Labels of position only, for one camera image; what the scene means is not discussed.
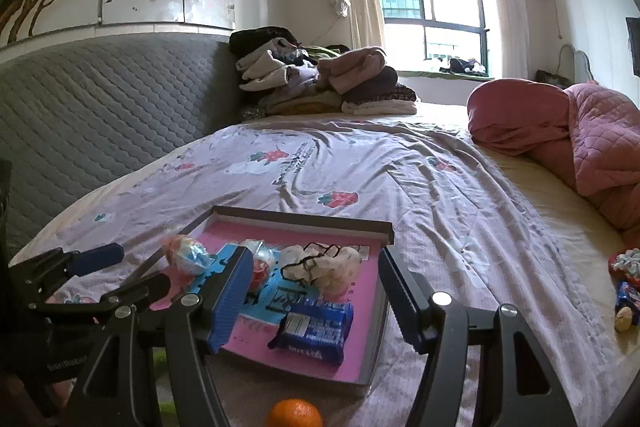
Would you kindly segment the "blue white egg toy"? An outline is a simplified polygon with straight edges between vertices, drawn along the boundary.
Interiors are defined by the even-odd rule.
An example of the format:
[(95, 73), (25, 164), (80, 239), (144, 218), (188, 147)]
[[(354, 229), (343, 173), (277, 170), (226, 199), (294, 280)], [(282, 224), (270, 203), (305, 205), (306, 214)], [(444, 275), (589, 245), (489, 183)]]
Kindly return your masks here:
[(172, 267), (191, 277), (204, 274), (215, 261), (201, 242), (184, 234), (169, 237), (163, 245), (163, 253)]

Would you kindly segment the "orange tangerine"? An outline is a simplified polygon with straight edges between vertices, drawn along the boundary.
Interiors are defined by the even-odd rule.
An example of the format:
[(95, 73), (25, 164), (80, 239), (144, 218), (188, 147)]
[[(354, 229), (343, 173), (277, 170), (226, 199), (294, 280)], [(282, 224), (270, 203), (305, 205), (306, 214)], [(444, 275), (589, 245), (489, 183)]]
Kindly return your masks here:
[(276, 403), (268, 413), (266, 427), (322, 427), (319, 410), (302, 399), (285, 399)]

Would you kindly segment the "cream cloth drawstring pouch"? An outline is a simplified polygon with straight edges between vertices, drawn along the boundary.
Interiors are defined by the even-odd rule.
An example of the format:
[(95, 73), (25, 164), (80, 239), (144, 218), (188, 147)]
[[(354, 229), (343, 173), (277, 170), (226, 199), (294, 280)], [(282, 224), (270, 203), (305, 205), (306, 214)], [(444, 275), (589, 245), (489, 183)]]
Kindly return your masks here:
[(359, 277), (362, 258), (352, 246), (309, 243), (292, 245), (280, 252), (283, 280), (314, 288), (324, 300), (343, 300)]

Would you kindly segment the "red wrapped egg toy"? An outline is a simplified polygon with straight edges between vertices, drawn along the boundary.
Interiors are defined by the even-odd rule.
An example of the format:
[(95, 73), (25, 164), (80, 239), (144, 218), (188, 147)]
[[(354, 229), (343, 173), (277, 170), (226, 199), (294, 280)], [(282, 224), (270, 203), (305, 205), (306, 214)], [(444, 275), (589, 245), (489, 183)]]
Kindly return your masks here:
[(247, 248), (253, 256), (253, 276), (248, 291), (251, 294), (259, 293), (271, 277), (276, 256), (262, 239), (244, 239), (241, 246)]

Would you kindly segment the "small toys by blanket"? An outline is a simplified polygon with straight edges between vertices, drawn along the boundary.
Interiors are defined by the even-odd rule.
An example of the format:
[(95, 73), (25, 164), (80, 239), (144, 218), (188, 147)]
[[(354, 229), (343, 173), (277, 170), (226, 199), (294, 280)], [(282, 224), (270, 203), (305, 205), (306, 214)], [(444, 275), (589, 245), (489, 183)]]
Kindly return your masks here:
[(616, 285), (614, 329), (624, 333), (639, 325), (639, 249), (613, 255), (608, 273)]

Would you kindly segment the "grey quilted headboard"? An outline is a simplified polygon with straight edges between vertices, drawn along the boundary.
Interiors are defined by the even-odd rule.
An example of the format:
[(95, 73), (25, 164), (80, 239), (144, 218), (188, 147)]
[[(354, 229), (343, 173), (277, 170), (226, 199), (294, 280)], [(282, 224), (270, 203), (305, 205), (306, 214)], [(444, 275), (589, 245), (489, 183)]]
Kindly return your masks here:
[(227, 38), (137, 34), (66, 42), (1, 66), (1, 228), (17, 254), (96, 188), (239, 120)]

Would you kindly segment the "dark tray with pink liner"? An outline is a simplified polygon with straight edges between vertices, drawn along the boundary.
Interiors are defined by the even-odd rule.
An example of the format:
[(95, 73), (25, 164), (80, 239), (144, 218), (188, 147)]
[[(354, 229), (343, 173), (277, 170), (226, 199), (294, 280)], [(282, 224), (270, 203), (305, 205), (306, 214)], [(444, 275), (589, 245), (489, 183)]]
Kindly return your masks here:
[[(290, 378), (308, 379), (336, 393), (365, 395), (373, 381), (383, 343), (387, 298), (378, 278), (378, 256), (393, 242), (388, 222), (296, 215), (265, 210), (216, 206), (183, 229), (184, 235), (201, 242), (215, 257), (213, 272), (244, 239), (262, 239), (272, 248), (276, 265), (259, 293), (247, 291), (228, 343), (220, 349), (232, 358), (272, 369)], [(341, 365), (268, 348), (288, 308), (299, 298), (324, 300), (314, 288), (303, 288), (282, 279), (279, 256), (282, 249), (309, 243), (352, 246), (362, 258), (356, 283), (343, 300), (351, 303), (354, 321), (345, 343)]]

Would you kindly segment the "blue tissue packet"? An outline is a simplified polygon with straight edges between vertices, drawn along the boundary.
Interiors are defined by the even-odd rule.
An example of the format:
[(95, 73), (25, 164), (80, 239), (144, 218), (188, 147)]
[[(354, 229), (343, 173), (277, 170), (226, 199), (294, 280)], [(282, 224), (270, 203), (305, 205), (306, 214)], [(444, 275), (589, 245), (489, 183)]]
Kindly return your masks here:
[(288, 308), (268, 348), (341, 365), (352, 321), (354, 307), (351, 303), (299, 298)]

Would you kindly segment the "floral lilac bed sheet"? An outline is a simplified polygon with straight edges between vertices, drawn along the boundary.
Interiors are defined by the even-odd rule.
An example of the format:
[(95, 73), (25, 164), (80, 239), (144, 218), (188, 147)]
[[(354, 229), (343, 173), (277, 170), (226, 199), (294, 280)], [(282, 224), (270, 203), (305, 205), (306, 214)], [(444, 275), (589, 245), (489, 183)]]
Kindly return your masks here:
[(565, 388), (576, 421), (600, 426), (636, 362), (608, 321), (618, 233), (548, 170), (474, 144), (460, 124), (418, 117), (269, 118), (238, 124), (79, 199), (20, 252), (117, 242), (119, 268), (66, 284), (96, 298), (163, 239), (214, 206), (386, 221), (408, 267), (462, 303), (513, 303)]

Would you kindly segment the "pile of folded clothes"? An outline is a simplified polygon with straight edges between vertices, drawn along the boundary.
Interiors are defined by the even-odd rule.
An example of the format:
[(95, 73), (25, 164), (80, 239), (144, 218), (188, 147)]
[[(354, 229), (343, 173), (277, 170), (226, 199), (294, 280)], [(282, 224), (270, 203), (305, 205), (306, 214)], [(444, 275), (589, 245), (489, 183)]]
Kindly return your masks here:
[(246, 107), (241, 118), (344, 113), (352, 116), (413, 115), (418, 96), (399, 82), (379, 46), (303, 46), (278, 26), (232, 32)]

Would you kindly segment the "pink quilted blanket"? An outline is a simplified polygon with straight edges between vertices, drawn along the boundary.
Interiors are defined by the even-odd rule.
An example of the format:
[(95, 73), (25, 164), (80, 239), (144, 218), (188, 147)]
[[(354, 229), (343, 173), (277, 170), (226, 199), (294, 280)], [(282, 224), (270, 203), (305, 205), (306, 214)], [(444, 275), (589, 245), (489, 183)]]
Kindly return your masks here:
[(639, 109), (595, 83), (489, 81), (466, 102), (475, 143), (539, 162), (639, 245)]

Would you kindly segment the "items on window sill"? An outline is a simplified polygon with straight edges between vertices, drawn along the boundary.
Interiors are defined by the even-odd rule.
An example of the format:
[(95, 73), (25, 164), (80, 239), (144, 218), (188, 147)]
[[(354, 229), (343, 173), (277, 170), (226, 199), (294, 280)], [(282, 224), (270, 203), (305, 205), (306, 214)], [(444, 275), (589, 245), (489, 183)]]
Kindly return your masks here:
[(473, 77), (486, 77), (486, 68), (472, 58), (471, 61), (462, 60), (459, 57), (451, 57), (447, 67), (441, 67), (439, 72), (454, 75), (467, 75)]

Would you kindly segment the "right sheer curtain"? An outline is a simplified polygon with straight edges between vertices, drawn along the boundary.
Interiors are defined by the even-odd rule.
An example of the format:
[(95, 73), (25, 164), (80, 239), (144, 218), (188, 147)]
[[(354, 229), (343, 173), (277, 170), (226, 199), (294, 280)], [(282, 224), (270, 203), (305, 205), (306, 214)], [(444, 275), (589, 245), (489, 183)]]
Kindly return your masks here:
[(502, 75), (528, 78), (529, 24), (526, 0), (496, 0), (500, 24)]

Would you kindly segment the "window with dark frame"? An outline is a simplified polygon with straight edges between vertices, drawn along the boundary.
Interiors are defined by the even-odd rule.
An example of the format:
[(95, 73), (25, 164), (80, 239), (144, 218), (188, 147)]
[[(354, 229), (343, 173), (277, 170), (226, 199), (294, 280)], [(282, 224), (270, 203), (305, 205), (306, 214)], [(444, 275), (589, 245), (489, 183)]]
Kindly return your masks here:
[(488, 76), (489, 27), (484, 0), (380, 1), (385, 49), (398, 66), (439, 72), (451, 57), (474, 58)]

